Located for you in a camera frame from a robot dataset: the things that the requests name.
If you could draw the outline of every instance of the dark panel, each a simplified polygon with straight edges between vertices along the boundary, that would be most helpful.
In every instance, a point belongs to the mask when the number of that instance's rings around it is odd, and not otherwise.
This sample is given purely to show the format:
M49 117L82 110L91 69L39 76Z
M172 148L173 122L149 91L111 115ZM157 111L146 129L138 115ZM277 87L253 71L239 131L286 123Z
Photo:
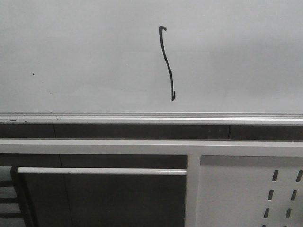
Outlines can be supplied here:
M50 124L0 124L0 138L55 138Z
M231 126L232 140L303 140L303 126Z
M61 155L62 167L186 169L186 155Z
M61 163L55 154L0 154L0 166L61 167Z
M183 227L185 176L66 175L73 227Z
M227 139L228 130L220 125L55 125L57 138Z
M72 227L63 175L24 174L39 227Z

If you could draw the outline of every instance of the slot hole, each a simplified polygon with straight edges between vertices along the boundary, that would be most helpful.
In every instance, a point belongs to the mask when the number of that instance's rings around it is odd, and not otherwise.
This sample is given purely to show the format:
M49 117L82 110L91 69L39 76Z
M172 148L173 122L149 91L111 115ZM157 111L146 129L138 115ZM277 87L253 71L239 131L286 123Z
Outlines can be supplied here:
M272 200L273 199L273 195L274 195L274 190L269 190L269 194L268 194L268 200Z
M303 170L300 170L299 172L298 172L298 176L297 176L297 182L300 182L301 181L301 178L302 178L302 174L303 174Z
M293 190L293 194L292 194L292 197L291 197L291 201L294 201L294 200L295 200L296 195L297 195L297 190Z
M278 178L278 173L279 173L279 170L275 170L275 171L274 171L273 181L276 181L276 180L277 180L277 178Z
M264 212L264 217L268 218L268 215L269 215L269 208L266 208Z
M292 213L292 209L289 208L286 213L286 218L290 218L290 214Z

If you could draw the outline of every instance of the black marker line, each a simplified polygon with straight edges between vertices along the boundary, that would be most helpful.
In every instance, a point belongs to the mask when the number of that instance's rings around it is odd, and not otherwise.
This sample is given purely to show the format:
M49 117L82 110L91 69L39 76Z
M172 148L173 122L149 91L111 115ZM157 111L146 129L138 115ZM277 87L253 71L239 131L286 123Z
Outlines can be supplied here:
M165 49L164 49L164 44L163 44L163 35L162 35L163 30L166 31L166 27L160 26L159 27L159 35L160 35L161 49L162 49L163 57L164 57L164 60L166 62L167 68L169 69L170 87L171 87L171 100L174 101L175 97L176 97L176 93L174 91L174 82L173 82L173 79L172 79L171 68L169 66L169 61L167 60L167 57L166 57L166 54L165 54Z

